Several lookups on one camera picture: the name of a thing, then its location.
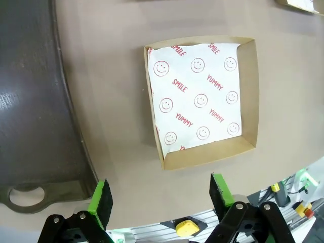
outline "cardboard box edge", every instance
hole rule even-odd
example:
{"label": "cardboard box edge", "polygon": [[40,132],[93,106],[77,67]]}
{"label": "cardboard box edge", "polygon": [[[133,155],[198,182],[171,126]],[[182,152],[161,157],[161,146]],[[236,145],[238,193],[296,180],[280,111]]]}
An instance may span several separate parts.
{"label": "cardboard box edge", "polygon": [[160,163],[162,166],[162,169],[165,169],[165,164],[164,164],[164,158],[163,158],[163,153],[162,153],[162,148],[161,144],[159,141],[159,136],[157,133],[157,130],[155,128],[155,117],[154,117],[154,109],[153,109],[153,98],[152,98],[152,92],[151,92],[151,81],[148,73],[148,57],[147,57],[147,48],[144,46],[144,64],[145,64],[145,75],[146,75],[146,84],[147,84],[147,90],[148,90],[148,97],[150,101],[150,108],[151,108],[151,116],[152,116],[152,125],[153,125],[153,132],[154,132],[154,138],[155,138],[155,143],[156,143],[156,148],[157,148],[157,153],[158,157],[160,159]]}

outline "cardboard tray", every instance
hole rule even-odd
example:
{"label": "cardboard tray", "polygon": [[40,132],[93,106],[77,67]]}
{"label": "cardboard tray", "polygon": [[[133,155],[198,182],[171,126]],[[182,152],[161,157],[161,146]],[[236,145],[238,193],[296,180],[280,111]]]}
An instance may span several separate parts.
{"label": "cardboard tray", "polygon": [[[242,135],[190,149],[171,152],[168,153],[164,159],[159,137],[155,129],[151,85],[148,74],[147,51],[149,48],[156,50],[163,47],[191,46],[203,43],[241,44],[237,48],[237,58],[240,79]],[[144,58],[154,136],[157,144],[158,155],[164,170],[198,166],[216,160],[232,157],[234,155],[252,150],[256,147],[259,124],[259,72],[256,43],[254,39],[231,36],[195,36],[171,39],[146,45],[144,47]]]}

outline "yellow sponge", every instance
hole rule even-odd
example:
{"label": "yellow sponge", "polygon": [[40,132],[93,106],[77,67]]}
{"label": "yellow sponge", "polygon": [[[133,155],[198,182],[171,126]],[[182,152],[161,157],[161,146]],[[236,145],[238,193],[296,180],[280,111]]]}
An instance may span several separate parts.
{"label": "yellow sponge", "polygon": [[199,227],[191,220],[185,220],[176,226],[176,231],[178,236],[185,237],[197,233]]}

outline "metal screw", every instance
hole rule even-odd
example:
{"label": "metal screw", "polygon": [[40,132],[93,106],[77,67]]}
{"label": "metal screw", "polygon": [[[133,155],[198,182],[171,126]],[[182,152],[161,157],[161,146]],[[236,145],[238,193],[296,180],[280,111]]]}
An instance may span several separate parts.
{"label": "metal screw", "polygon": [[269,204],[266,204],[265,206],[263,206],[265,210],[270,210],[270,205]]}
{"label": "metal screw", "polygon": [[242,205],[242,204],[236,204],[236,208],[237,208],[238,210],[241,210],[241,209],[243,209],[243,205]]}

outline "green component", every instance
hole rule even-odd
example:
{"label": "green component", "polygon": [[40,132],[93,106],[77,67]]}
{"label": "green component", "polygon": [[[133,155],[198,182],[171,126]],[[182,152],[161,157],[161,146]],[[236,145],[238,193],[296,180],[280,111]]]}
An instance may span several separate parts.
{"label": "green component", "polygon": [[275,239],[271,233],[269,234],[268,239],[265,241],[265,243],[275,243]]}
{"label": "green component", "polygon": [[230,207],[234,204],[234,198],[232,193],[229,191],[227,184],[221,174],[213,174],[214,180],[220,190],[222,199],[226,207]]}
{"label": "green component", "polygon": [[97,214],[97,208],[98,208],[98,205],[99,205],[99,202],[100,202],[100,198],[101,198],[101,195],[102,195],[102,188],[104,186],[105,182],[104,181],[99,181],[98,182],[98,185],[96,187],[96,190],[95,190],[95,193],[93,193],[93,196],[92,196],[92,200],[90,202],[90,205],[88,207],[88,212],[92,215],[94,215],[98,221],[98,224],[99,226],[103,229],[103,230],[106,230],[103,228],[103,225],[99,219],[99,216]]}

